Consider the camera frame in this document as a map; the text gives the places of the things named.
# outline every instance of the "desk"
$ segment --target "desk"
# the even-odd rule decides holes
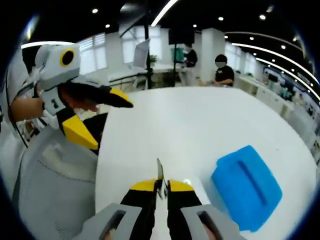
[[[254,78],[239,76],[236,88],[256,97],[261,102],[276,111],[285,120],[289,120],[291,112],[294,110],[294,103],[284,100],[281,96],[270,90],[262,82]]]
[[[173,70],[174,66],[171,64],[156,63],[154,67],[152,67],[152,69],[154,74],[162,74],[162,73],[167,73]],[[140,69],[140,70],[136,68],[124,69],[123,71],[114,72],[110,74],[108,76],[108,83],[115,81],[117,79],[121,79],[119,81],[115,81],[112,83],[112,84],[116,84],[116,83],[121,84],[123,81],[128,81],[128,79],[122,79],[122,78],[132,78],[136,74],[146,74],[146,73],[147,73],[147,70],[144,70],[144,69]]]
[[[272,109],[235,88],[175,87],[133,92],[134,108],[111,108],[97,164],[95,209],[119,203],[136,182],[157,176],[204,188],[217,160],[246,145],[264,159],[283,197],[258,232],[248,240],[284,240],[302,218],[316,187],[315,161],[298,134]],[[154,238],[169,240],[166,203],[158,201]]]

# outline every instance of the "window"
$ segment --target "window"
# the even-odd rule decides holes
[[[257,60],[254,56],[252,56],[250,53],[246,53],[245,55],[245,67],[244,67],[244,73],[245,74],[256,74],[256,66],[257,66]]]
[[[162,45],[160,27],[149,27],[150,49],[151,55],[156,55],[158,59],[162,58]],[[125,64],[132,63],[135,57],[136,45],[145,40],[144,26],[136,26],[126,32],[122,36],[122,54]]]
[[[225,44],[224,54],[228,59],[227,64],[234,70],[240,70],[241,48],[227,42]]]
[[[106,35],[95,35],[78,42],[80,49],[80,74],[88,74],[107,67]]]

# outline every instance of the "ceiling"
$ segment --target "ceiling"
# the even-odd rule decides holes
[[[167,1],[149,0],[150,23]],[[30,42],[78,42],[98,33],[117,32],[119,29],[117,21],[120,9],[125,2],[125,0],[117,0],[113,1],[111,5],[108,1],[91,0],[81,4],[73,1],[52,4],[47,8],[46,12],[42,12]],[[144,3],[145,0],[134,0],[134,2]],[[194,29],[197,31],[216,28],[222,32],[259,33],[283,39],[300,47],[299,41],[293,42],[293,38],[296,35],[294,27],[283,17],[284,15],[280,12],[280,9],[277,9],[277,5],[272,12],[266,12],[271,4],[270,2],[270,0],[196,0],[195,4],[195,0],[179,0],[159,24],[163,28],[193,28],[193,25],[196,25],[197,27]],[[96,14],[92,13],[94,8],[98,9]],[[260,20],[259,16],[261,14],[266,16],[265,20]],[[223,17],[223,21],[218,20],[218,17]],[[304,57],[303,52],[297,47],[259,35],[254,35],[254,40],[250,40],[251,34],[228,33],[227,36],[227,41],[231,43],[252,45],[274,51],[292,59],[308,71],[313,71],[312,64],[310,64],[310,60],[312,61],[313,58],[309,55]],[[250,48],[243,48],[243,50],[251,54],[257,53],[257,57],[270,62],[274,59],[275,64],[287,70],[297,69],[295,65],[287,60],[270,53]],[[24,50],[23,57],[25,61],[33,63],[36,51],[37,48]],[[305,77],[310,78],[303,71],[300,72]]]

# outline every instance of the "linear ceiling light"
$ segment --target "linear ceiling light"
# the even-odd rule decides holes
[[[299,77],[297,77],[296,75],[294,75],[292,72],[290,72],[290,71],[284,69],[283,67],[280,67],[280,66],[278,66],[278,65],[276,65],[276,64],[274,64],[274,63],[272,63],[272,62],[263,60],[263,59],[261,59],[261,58],[259,58],[259,57],[256,57],[255,59],[256,59],[257,61],[263,62],[263,63],[265,63],[265,64],[269,64],[269,65],[271,65],[271,66],[274,66],[274,67],[280,69],[281,71],[289,74],[290,76],[292,76],[293,78],[295,78],[296,80],[298,80],[300,83],[302,83],[307,89],[309,89],[309,90],[315,95],[315,97],[320,101],[320,96],[318,96],[318,95],[316,94],[316,92],[315,92],[308,84],[306,84],[303,80],[301,80]]]
[[[156,18],[153,20],[153,23],[151,24],[151,27],[155,27],[158,22],[162,19],[162,17],[168,12],[168,10],[176,3],[178,0],[170,0],[164,8],[161,10],[161,12],[156,16]]]
[[[74,44],[73,42],[67,42],[67,41],[35,41],[23,44],[21,46],[21,49],[31,48],[35,46],[42,46],[42,45],[70,45]]]
[[[298,47],[297,45],[289,42],[289,41],[286,41],[282,38],[279,38],[279,37],[275,37],[275,36],[270,36],[270,35],[266,35],[266,34],[262,34],[262,33],[257,33],[257,32],[250,32],[250,31],[226,31],[224,34],[248,34],[248,35],[256,35],[256,36],[261,36],[261,37],[265,37],[265,38],[269,38],[269,39],[274,39],[274,40],[277,40],[277,41],[281,41],[281,42],[284,42],[296,49],[299,49],[301,52],[303,52],[303,49]]]
[[[312,77],[318,84],[319,84],[319,81],[318,79],[312,75],[311,72],[309,72],[307,69],[305,69],[303,66],[301,66],[299,63],[291,60],[290,58],[286,57],[286,56],[283,56],[275,51],[271,51],[271,50],[268,50],[268,49],[265,49],[265,48],[262,48],[262,47],[258,47],[258,46],[252,46],[252,45],[247,45],[247,44],[241,44],[241,43],[232,43],[233,46],[238,46],[238,47],[244,47],[244,48],[250,48],[250,49],[257,49],[257,50],[260,50],[260,51],[263,51],[263,52],[267,52],[267,53],[270,53],[270,54],[273,54],[273,55],[276,55],[280,58],[283,58],[287,61],[289,61],[290,63],[296,65],[298,68],[302,69],[303,71],[305,71],[310,77]]]

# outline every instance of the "black shirt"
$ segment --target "black shirt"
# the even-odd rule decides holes
[[[217,82],[222,82],[226,79],[231,79],[232,81],[235,80],[235,73],[231,67],[225,65],[224,67],[218,68],[215,73],[215,80]],[[228,86],[232,87],[234,82],[227,84]]]
[[[186,58],[187,68],[193,68],[194,66],[196,66],[196,63],[198,62],[198,57],[195,50],[191,49],[190,52],[184,54],[184,57]]]

